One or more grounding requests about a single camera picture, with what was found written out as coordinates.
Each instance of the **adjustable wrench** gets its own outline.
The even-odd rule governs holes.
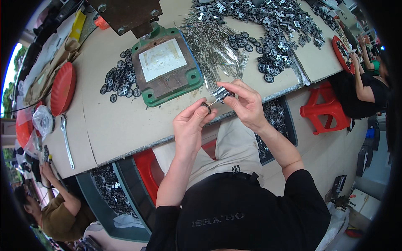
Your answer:
[[[68,145],[66,124],[67,124],[67,118],[64,114],[62,114],[62,122],[60,124],[60,128],[64,134],[64,141],[66,142],[67,155],[68,155],[68,160],[70,161],[71,169],[74,169],[75,167],[74,167],[74,163],[73,163],[73,158],[71,157],[70,146]]]

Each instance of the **workbench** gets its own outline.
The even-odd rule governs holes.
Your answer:
[[[306,2],[298,2],[302,3],[302,9],[313,17],[326,39],[321,50],[311,41],[305,47],[299,46],[294,51],[303,74],[313,83],[341,71],[342,67],[331,45],[335,32],[312,12]],[[166,28],[174,27],[175,24],[179,26],[184,15],[189,13],[191,4],[190,0],[160,1],[163,15],[159,16],[159,25]],[[232,29],[247,31],[251,37],[264,37],[262,25],[244,23],[230,16],[225,17],[225,20]],[[206,97],[208,102],[215,101],[203,87],[202,91],[197,89],[154,108],[147,107],[142,97],[119,97],[115,103],[111,103],[111,93],[100,94],[106,73],[116,67],[117,61],[121,59],[120,53],[131,48],[137,41],[131,32],[119,37],[112,29],[95,29],[80,48],[81,55],[73,63],[77,74],[75,95],[66,112],[67,136],[76,168],[71,169],[68,161],[63,133],[60,130],[60,117],[56,118],[54,132],[43,142],[48,146],[53,155],[53,162],[63,178],[173,140],[172,120],[180,111],[202,97]],[[273,83],[265,82],[263,74],[257,69],[256,58],[259,55],[255,50],[250,53],[243,81],[260,93],[263,102],[304,86],[300,80],[301,76],[296,75],[291,68],[276,76]],[[233,80],[223,73],[220,76],[222,81]],[[218,109],[218,114],[211,124],[235,115],[227,105],[216,103],[213,107]]]

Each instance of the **black shirt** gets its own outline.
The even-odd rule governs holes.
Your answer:
[[[308,171],[289,176],[283,197],[249,180],[213,177],[187,190],[182,209],[156,209],[148,251],[315,250],[325,235],[330,213]]]
[[[389,88],[374,77],[372,72],[365,72],[361,76],[363,86],[370,86],[375,102],[361,101],[357,98],[355,77],[346,71],[328,77],[337,99],[342,105],[346,116],[360,119],[373,116],[387,106]]]

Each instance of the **beige pants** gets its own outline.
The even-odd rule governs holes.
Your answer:
[[[159,166],[167,174],[176,152],[176,142],[152,148]],[[232,172],[234,165],[239,165],[241,172],[256,172],[261,187],[264,185],[262,165],[258,155],[258,144],[254,132],[243,125],[238,117],[221,122],[216,139],[215,157],[211,159],[201,148],[195,158],[187,189],[197,182],[215,173]]]

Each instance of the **tree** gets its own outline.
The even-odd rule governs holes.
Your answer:
[[[20,66],[23,62],[23,58],[25,56],[25,52],[27,51],[28,48],[26,48],[25,46],[22,46],[21,49],[17,52],[17,55],[15,55],[14,58],[14,70],[16,72],[19,71]]]
[[[10,82],[8,84],[8,88],[4,91],[3,95],[3,107],[4,107],[4,112],[11,112],[12,109],[12,100],[10,99],[10,94],[12,94],[14,91],[14,83]],[[3,118],[11,118],[11,113],[4,113]]]

